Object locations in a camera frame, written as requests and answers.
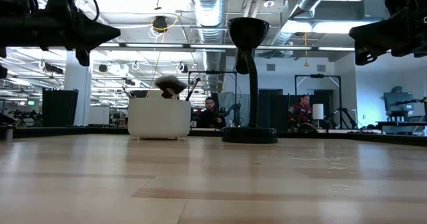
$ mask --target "white bin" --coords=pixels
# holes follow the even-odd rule
[[[128,130],[133,137],[177,138],[188,135],[191,123],[189,101],[164,98],[129,100]]]

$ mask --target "brush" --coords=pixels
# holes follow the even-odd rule
[[[193,94],[193,91],[194,91],[194,89],[195,89],[195,86],[199,83],[199,81],[200,81],[200,78],[199,78],[199,77],[195,79],[194,84],[193,84],[193,87],[191,88],[191,91],[188,93],[187,98],[185,98],[185,100],[186,100],[186,101],[189,101],[189,98],[191,97],[191,94]]]
[[[179,95],[185,88],[187,88],[187,84],[180,81],[174,75],[159,77],[154,81],[154,85],[163,91],[161,96],[166,99],[169,99],[174,95]]]

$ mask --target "overhead lighting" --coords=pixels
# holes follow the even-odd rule
[[[6,100],[6,101],[28,101],[28,99],[27,98],[2,98],[2,99],[4,99],[4,100]]]
[[[12,81],[12,83],[14,84],[18,84],[18,85],[30,85],[30,83],[26,80],[21,80],[18,78],[9,78],[10,81]]]
[[[100,47],[119,47],[119,43],[102,43],[99,45]]]
[[[319,47],[319,51],[354,51],[354,47]]]
[[[108,94],[108,93],[97,93],[97,92],[95,92],[95,93],[91,93],[91,95],[92,96],[97,96],[97,97],[102,97],[102,96],[104,96],[104,97],[109,97],[109,96],[111,96],[110,94]]]
[[[348,34],[353,27],[367,25],[376,21],[322,21],[313,27],[315,33]]]
[[[146,47],[146,48],[183,48],[182,44],[155,44],[155,43],[128,43],[127,47]]]
[[[298,46],[259,46],[259,49],[263,50],[284,50],[284,51],[310,51],[312,47],[298,47]]]
[[[235,45],[210,45],[210,44],[191,44],[189,48],[218,48],[218,49],[235,49]]]
[[[282,33],[309,33],[312,32],[312,24],[303,21],[286,21],[281,29]]]

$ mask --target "black lamp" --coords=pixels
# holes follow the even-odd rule
[[[239,17],[228,21],[228,33],[236,50],[236,71],[249,74],[250,117],[248,127],[227,127],[222,141],[231,143],[277,143],[277,131],[258,127],[258,76],[254,61],[255,48],[268,33],[270,24],[255,18]]]

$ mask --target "dark jacket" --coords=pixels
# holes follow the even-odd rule
[[[218,123],[217,118],[221,118],[222,122]],[[197,116],[197,127],[199,128],[222,128],[226,126],[226,120],[216,110],[205,110]]]
[[[299,117],[300,123],[308,123],[313,110],[309,105],[296,103],[289,108],[290,118]]]

